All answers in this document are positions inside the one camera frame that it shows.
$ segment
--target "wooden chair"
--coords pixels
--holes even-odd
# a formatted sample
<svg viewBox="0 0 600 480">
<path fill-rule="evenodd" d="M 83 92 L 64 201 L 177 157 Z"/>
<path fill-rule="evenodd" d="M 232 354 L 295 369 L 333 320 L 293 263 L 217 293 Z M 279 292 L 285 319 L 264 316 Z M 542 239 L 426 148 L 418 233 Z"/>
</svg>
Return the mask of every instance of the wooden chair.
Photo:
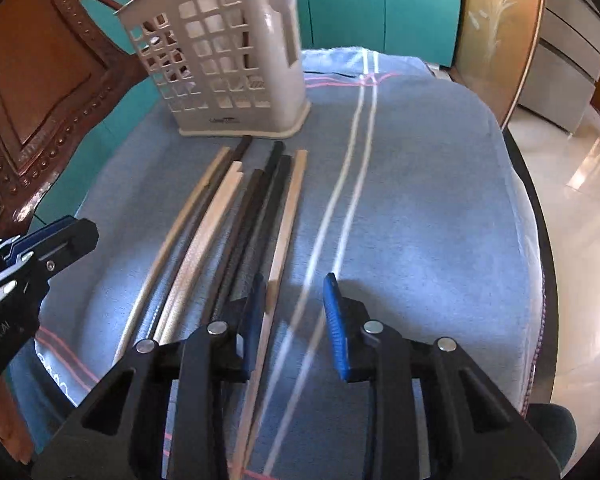
<svg viewBox="0 0 600 480">
<path fill-rule="evenodd" d="M 113 0 L 100 0 L 114 8 Z M 0 2 L 0 238 L 25 234 L 84 136 L 147 77 L 78 0 Z M 4 380 L 0 439 L 21 462 L 32 443 Z"/>
</svg>

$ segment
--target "pink stripe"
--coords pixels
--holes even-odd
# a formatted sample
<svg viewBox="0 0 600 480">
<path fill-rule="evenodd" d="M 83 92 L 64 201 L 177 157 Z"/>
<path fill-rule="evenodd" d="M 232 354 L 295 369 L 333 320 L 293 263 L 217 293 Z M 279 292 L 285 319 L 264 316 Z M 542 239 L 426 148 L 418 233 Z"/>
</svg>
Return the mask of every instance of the pink stripe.
<svg viewBox="0 0 600 480">
<path fill-rule="evenodd" d="M 90 387 L 88 387 L 86 384 L 84 384 L 81 380 L 80 377 L 78 377 L 78 374 L 75 373 L 75 371 L 69 366 L 69 363 L 67 363 L 67 361 L 65 361 L 61 355 L 58 353 L 58 351 L 53 348 L 53 346 L 51 346 L 47 341 L 45 341 L 44 339 L 42 339 L 40 337 L 40 334 L 36 334 L 36 341 L 38 341 L 39 343 L 43 344 L 44 346 L 46 346 L 53 355 L 56 356 L 56 359 L 58 359 L 65 367 L 67 370 L 69 370 L 69 373 L 74 377 L 75 381 L 80 384 L 80 386 L 82 386 L 87 393 L 91 391 Z"/>
<path fill-rule="evenodd" d="M 42 332 L 44 332 L 45 334 L 47 334 L 50 338 L 54 339 L 68 354 L 69 356 L 75 361 L 75 363 L 78 365 L 78 367 L 87 374 L 87 376 L 95 383 L 97 383 L 99 381 L 99 378 L 96 377 L 95 374 L 93 374 L 84 364 L 83 362 L 80 361 L 80 359 L 78 359 L 77 355 L 74 354 L 72 352 L 72 350 L 69 348 L 69 346 L 67 345 L 67 343 L 65 343 L 64 341 L 62 341 L 62 339 L 60 339 L 56 334 L 54 334 L 53 332 L 51 332 L 51 330 L 49 330 L 48 328 L 43 327 L 42 325 L 40 326 L 40 330 L 42 330 Z"/>
</svg>

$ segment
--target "teal cabinet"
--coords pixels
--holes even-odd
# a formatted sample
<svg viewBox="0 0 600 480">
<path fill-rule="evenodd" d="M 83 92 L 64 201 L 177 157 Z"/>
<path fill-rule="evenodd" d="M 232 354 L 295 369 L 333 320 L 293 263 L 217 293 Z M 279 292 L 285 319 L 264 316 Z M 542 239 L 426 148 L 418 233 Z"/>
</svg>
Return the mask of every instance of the teal cabinet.
<svg viewBox="0 0 600 480">
<path fill-rule="evenodd" d="M 302 46 L 364 46 L 451 66 L 461 1 L 298 0 Z"/>
<path fill-rule="evenodd" d="M 451 66 L 461 0 L 386 0 L 384 52 Z"/>
<path fill-rule="evenodd" d="M 384 49 L 384 0 L 309 0 L 315 48 Z"/>
<path fill-rule="evenodd" d="M 300 28 L 300 43 L 302 48 L 313 48 L 314 37 L 311 31 L 311 10 L 309 0 L 296 0 L 298 10 L 298 25 Z"/>
</svg>

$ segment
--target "wooden stick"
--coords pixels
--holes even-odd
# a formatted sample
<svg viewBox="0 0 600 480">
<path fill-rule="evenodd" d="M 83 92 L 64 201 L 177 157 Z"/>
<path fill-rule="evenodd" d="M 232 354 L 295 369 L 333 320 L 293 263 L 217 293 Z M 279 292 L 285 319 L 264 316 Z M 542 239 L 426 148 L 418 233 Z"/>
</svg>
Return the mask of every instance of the wooden stick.
<svg viewBox="0 0 600 480">
<path fill-rule="evenodd" d="M 211 179 L 216 172 L 216 169 L 222 164 L 222 162 L 230 156 L 231 149 L 227 146 L 220 148 L 216 157 L 208 165 L 205 170 L 205 173 L 202 174 L 202 177 L 196 184 L 196 186 L 191 191 L 187 201 L 182 206 L 182 209 L 178 213 L 178 216 L 175 219 L 175 222 L 171 226 L 171 229 L 167 233 L 164 242 L 162 243 L 160 250 L 158 250 L 158 254 L 155 257 L 154 262 L 149 269 L 149 272 L 144 279 L 144 283 L 140 288 L 140 292 L 138 293 L 138 297 L 136 298 L 136 302 L 131 309 L 131 313 L 129 314 L 128 319 L 126 320 L 126 325 L 124 330 L 122 331 L 122 336 L 120 336 L 120 342 L 118 343 L 118 348 L 116 349 L 116 354 L 113 357 L 113 364 L 118 362 L 118 360 L 125 353 L 126 348 L 129 346 L 132 337 L 134 336 L 134 332 L 136 331 L 136 326 L 138 325 L 138 320 L 142 313 L 144 312 L 146 305 L 151 297 L 152 291 L 154 290 L 155 283 L 164 268 L 164 265 L 167 263 L 169 258 L 169 254 L 173 249 L 174 244 L 180 237 L 182 229 L 187 222 L 187 218 L 191 215 L 191 212 L 196 208 L 196 205 L 200 201 L 200 197 L 204 193 L 205 189 L 209 186 Z"/>
<path fill-rule="evenodd" d="M 207 324 L 211 321 L 211 315 L 213 314 L 214 307 L 218 301 L 222 284 L 227 279 L 226 270 L 229 266 L 232 254 L 242 250 L 239 240 L 240 233 L 244 229 L 245 217 L 253 207 L 254 201 L 257 199 L 258 190 L 263 184 L 263 177 L 264 172 L 262 170 L 253 170 L 253 173 L 251 173 L 247 189 L 244 191 L 242 199 L 240 200 L 238 212 L 234 216 L 231 229 L 229 230 L 229 236 L 226 239 L 220 261 L 214 272 L 213 280 L 209 287 L 208 298 L 206 299 L 205 306 L 200 314 L 200 325 Z"/>
<path fill-rule="evenodd" d="M 243 176 L 243 173 L 239 171 L 241 168 L 241 162 L 236 161 L 231 165 L 191 241 L 184 262 L 169 292 L 164 312 L 158 321 L 155 339 L 160 344 L 170 343 L 175 335 L 182 311 L 190 298 L 190 292 L 202 272 L 209 247 L 216 238 L 222 221 L 238 191 Z"/>
<path fill-rule="evenodd" d="M 253 420 L 253 413 L 258 397 L 260 379 L 262 378 L 262 369 L 264 368 L 264 361 L 267 355 L 269 337 L 273 327 L 276 304 L 278 303 L 280 279 L 282 279 L 282 273 L 285 269 L 286 252 L 289 247 L 289 242 L 291 241 L 294 219 L 296 218 L 296 210 L 298 209 L 302 179 L 304 177 L 304 169 L 306 168 L 306 157 L 307 152 L 305 150 L 298 150 L 296 152 L 294 170 L 291 175 L 289 191 L 286 194 L 282 222 L 280 222 L 276 249 L 273 254 L 273 261 L 269 273 L 269 283 L 267 284 L 267 296 L 265 299 L 265 312 L 264 318 L 262 319 L 262 328 L 260 330 L 256 365 L 251 373 L 251 379 L 247 386 L 247 393 L 244 397 L 242 413 L 240 414 L 238 436 L 235 441 L 234 455 L 232 457 L 233 466 L 231 468 L 231 480 L 239 480 L 242 477 L 242 470 L 246 466 L 246 461 L 248 460 L 247 444 L 250 437 L 251 422 Z"/>
</svg>

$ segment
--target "metal screw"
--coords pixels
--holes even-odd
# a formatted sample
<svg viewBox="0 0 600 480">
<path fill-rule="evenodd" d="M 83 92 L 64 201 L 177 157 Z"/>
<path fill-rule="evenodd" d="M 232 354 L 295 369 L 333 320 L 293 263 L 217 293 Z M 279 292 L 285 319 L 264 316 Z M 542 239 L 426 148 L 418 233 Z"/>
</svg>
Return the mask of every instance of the metal screw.
<svg viewBox="0 0 600 480">
<path fill-rule="evenodd" d="M 224 321 L 214 321 L 206 327 L 206 331 L 211 335 L 221 335 L 226 332 L 226 329 L 227 324 Z"/>
<path fill-rule="evenodd" d="M 438 348 L 443 352 L 453 352 L 458 348 L 458 344 L 450 337 L 441 337 L 438 339 Z"/>
<path fill-rule="evenodd" d="M 139 341 L 136 345 L 136 351 L 139 354 L 148 354 L 153 351 L 154 348 L 155 341 L 153 339 L 142 339 L 142 341 Z"/>
<path fill-rule="evenodd" d="M 379 321 L 372 319 L 371 321 L 367 321 L 362 328 L 368 334 L 379 334 L 384 330 L 384 325 Z"/>
<path fill-rule="evenodd" d="M 16 288 L 17 284 L 18 284 L 18 282 L 16 282 L 16 280 L 13 280 L 13 281 L 7 283 L 2 290 L 3 293 L 9 294 L 14 288 Z"/>
</svg>

